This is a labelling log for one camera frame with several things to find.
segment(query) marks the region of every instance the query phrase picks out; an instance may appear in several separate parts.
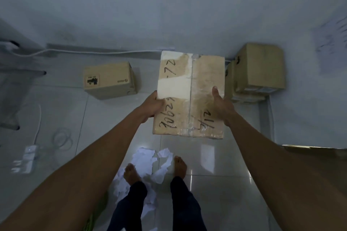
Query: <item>jeans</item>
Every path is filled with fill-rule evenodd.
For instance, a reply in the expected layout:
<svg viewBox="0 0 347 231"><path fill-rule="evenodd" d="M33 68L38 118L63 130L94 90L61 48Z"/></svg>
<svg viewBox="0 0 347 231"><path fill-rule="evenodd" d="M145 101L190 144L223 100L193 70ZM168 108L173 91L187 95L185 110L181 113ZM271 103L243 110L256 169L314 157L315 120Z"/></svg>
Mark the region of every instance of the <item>jeans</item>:
<svg viewBox="0 0 347 231"><path fill-rule="evenodd" d="M174 209L173 231L206 231L199 203L189 192L182 178L176 176L170 187ZM127 231L141 231L141 214L146 195L147 189L144 183L133 184L128 195L118 203L107 231L120 231L122 228Z"/></svg>

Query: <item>bare foot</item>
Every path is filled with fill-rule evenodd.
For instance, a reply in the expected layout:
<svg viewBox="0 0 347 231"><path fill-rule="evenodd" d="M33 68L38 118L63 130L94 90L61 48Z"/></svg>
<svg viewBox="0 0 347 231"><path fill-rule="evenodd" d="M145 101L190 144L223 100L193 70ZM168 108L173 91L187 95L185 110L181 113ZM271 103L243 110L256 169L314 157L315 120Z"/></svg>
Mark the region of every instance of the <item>bare foot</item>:
<svg viewBox="0 0 347 231"><path fill-rule="evenodd" d="M175 172L174 176L179 176L180 178L184 179L187 173L187 165L186 163L180 158L179 156L175 156Z"/></svg>
<svg viewBox="0 0 347 231"><path fill-rule="evenodd" d="M136 172L135 166L132 163L128 163L125 168L124 179L132 186L134 183L141 181L140 176Z"/></svg>

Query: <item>hand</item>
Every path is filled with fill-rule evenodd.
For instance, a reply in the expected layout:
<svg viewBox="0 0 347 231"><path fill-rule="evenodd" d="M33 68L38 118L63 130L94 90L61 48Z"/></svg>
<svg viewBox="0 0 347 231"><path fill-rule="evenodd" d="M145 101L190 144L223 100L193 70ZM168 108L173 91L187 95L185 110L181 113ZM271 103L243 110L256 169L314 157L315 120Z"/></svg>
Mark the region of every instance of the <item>hand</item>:
<svg viewBox="0 0 347 231"><path fill-rule="evenodd" d="M149 95L148 98L136 108L136 111L138 111L141 119L143 119L141 123L145 123L149 117L154 117L154 114L157 114L164 104L164 99L157 100L157 91L154 91L151 95Z"/></svg>
<svg viewBox="0 0 347 231"><path fill-rule="evenodd" d="M224 124L229 126L230 116L236 113L234 104L228 99L223 99L219 95L218 88L216 86L212 88L212 95L214 99L213 104L217 114L224 120Z"/></svg>

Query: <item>box with handwritten numbers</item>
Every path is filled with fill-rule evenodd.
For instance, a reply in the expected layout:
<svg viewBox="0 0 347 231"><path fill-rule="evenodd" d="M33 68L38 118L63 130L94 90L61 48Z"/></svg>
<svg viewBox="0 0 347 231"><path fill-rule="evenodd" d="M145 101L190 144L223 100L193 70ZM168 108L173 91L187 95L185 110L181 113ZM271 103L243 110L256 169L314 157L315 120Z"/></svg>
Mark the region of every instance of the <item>box with handwritten numbers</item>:
<svg viewBox="0 0 347 231"><path fill-rule="evenodd" d="M162 52L158 98L165 105L154 116L154 134L223 138L211 91L217 86L224 96L224 62L219 56Z"/></svg>

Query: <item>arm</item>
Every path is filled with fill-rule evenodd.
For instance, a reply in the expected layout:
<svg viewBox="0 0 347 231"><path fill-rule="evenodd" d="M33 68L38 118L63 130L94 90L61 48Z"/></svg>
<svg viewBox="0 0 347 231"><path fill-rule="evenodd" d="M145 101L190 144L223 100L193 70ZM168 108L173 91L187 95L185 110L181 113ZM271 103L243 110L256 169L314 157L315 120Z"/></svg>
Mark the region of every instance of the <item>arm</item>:
<svg viewBox="0 0 347 231"><path fill-rule="evenodd" d="M81 230L109 188L138 127L161 109L152 93L108 133L52 173L0 230Z"/></svg>
<svg viewBox="0 0 347 231"><path fill-rule="evenodd" d="M264 137L212 89L254 182L285 230L347 230L347 199L300 159Z"/></svg>

